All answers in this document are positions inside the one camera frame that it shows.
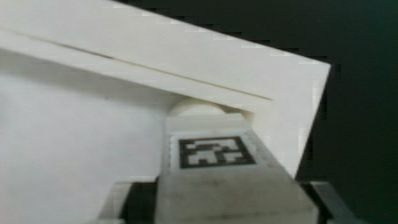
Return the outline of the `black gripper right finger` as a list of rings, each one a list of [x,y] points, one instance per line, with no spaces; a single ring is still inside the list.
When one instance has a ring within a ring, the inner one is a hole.
[[[332,184],[323,181],[300,183],[304,191],[320,209],[318,224],[362,224]]]

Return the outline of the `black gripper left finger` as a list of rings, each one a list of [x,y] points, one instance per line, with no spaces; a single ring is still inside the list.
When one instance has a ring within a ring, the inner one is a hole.
[[[154,224],[154,181],[117,183],[105,199],[96,224]]]

